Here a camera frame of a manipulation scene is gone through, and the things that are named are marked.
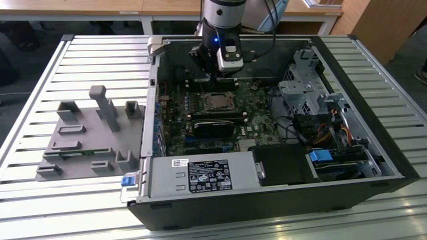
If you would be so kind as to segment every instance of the green circuit board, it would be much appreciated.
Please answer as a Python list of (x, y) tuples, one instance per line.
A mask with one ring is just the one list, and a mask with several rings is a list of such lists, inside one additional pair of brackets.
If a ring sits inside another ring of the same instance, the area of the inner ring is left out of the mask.
[(280, 143), (280, 136), (267, 107), (270, 87), (259, 87), (255, 90), (254, 80), (239, 80), (237, 83), (239, 88), (235, 91), (213, 93), (232, 96), (232, 107), (228, 110), (245, 112), (247, 118), (245, 122), (233, 125), (232, 136), (221, 139), (196, 139), (191, 132), (193, 123), (187, 120), (188, 113), (207, 112), (205, 98), (208, 94), (212, 94), (211, 92), (189, 93), (183, 87), (176, 86), (168, 96), (160, 97), (167, 156), (245, 151), (247, 148), (239, 145), (244, 142), (241, 140), (251, 140), (248, 142), (255, 145)]

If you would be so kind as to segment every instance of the power supply label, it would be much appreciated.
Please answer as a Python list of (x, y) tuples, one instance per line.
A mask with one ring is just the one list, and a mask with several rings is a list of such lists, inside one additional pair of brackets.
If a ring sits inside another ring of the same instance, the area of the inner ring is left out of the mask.
[(192, 194), (233, 189), (228, 160), (188, 162), (187, 168)]

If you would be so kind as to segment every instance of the aluminum extrusion table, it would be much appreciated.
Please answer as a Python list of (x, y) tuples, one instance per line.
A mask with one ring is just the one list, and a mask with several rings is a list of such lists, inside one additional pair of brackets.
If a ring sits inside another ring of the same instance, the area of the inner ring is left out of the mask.
[[(0, 149), (0, 239), (398, 239), (427, 234), (427, 116), (358, 40), (323, 36), (422, 179), (352, 209), (149, 231), (120, 202), (120, 176), (33, 181), (61, 100), (95, 107), (105, 85), (116, 106), (145, 104), (148, 36), (63, 38)], [(327, 76), (336, 92), (339, 87)], [(133, 197), (128, 191), (125, 197)]]

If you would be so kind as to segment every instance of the motherboard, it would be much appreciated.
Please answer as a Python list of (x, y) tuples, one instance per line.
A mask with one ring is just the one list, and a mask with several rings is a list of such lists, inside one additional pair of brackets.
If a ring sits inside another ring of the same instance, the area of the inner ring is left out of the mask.
[(271, 86), (256, 79), (232, 79), (215, 87), (205, 82), (161, 86), (165, 155), (247, 151), (282, 142), (270, 112)]

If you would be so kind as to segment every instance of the blue latch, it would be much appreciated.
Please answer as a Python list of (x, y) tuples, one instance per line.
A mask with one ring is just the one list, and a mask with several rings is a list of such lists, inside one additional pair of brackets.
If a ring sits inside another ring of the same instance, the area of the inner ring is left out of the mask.
[(308, 153), (311, 161), (331, 161), (332, 156), (330, 153), (330, 150), (314, 150), (311, 153)]
[(124, 176), (121, 178), (121, 187), (135, 186), (135, 176)]

